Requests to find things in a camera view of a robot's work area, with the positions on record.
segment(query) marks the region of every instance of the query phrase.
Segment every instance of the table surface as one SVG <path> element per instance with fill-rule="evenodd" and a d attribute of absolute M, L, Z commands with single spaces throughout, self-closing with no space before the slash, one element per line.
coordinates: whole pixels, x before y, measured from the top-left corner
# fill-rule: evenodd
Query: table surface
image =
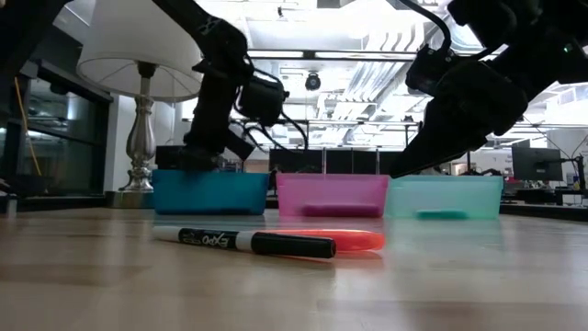
<path fill-rule="evenodd" d="M 263 257 L 154 242 L 156 223 L 383 232 L 381 252 Z M 0 221 L 0 329 L 586 330 L 588 227 L 500 221 L 20 213 Z"/>

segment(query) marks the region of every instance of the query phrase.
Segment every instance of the lamp stand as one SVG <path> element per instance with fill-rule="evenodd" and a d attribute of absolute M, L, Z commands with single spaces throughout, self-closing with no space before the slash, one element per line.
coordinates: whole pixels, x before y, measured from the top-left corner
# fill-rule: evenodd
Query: lamp stand
<path fill-rule="evenodd" d="M 138 62 L 141 75 L 141 92 L 135 97 L 137 109 L 135 121 L 127 139 L 127 155 L 130 158 L 131 170 L 129 183 L 118 192 L 107 194 L 108 205 L 121 209 L 152 208 L 153 187 L 150 184 L 151 170 L 149 160 L 155 156 L 155 136 L 150 116 L 153 100 L 149 97 L 151 78 L 157 66 L 151 63 Z"/>

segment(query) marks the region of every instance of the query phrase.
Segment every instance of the teal bin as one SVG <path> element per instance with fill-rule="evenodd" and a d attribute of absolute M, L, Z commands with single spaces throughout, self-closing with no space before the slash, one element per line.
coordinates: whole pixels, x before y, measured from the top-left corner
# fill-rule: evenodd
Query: teal bin
<path fill-rule="evenodd" d="M 397 219 L 497 219 L 502 177 L 407 176 L 391 179 L 386 216 Z"/>
<path fill-rule="evenodd" d="M 268 174 L 153 171 L 153 206 L 159 214 L 262 215 Z"/>

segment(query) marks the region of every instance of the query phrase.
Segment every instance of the ceiling camera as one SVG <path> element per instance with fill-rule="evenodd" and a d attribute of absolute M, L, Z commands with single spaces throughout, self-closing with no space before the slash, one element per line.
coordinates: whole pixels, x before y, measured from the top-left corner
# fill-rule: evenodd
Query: ceiling camera
<path fill-rule="evenodd" d="M 309 91 L 316 91 L 321 88 L 321 78 L 319 78 L 319 74 L 310 73 L 308 78 L 306 78 L 305 86 Z"/>

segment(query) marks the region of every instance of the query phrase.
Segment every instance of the black marker cap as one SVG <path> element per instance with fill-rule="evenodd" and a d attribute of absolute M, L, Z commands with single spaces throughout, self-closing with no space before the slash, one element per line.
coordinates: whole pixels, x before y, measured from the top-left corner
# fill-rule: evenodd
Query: black marker cap
<path fill-rule="evenodd" d="M 267 233 L 254 234 L 251 249 L 256 254 L 317 258 L 332 258 L 337 251 L 331 238 Z"/>

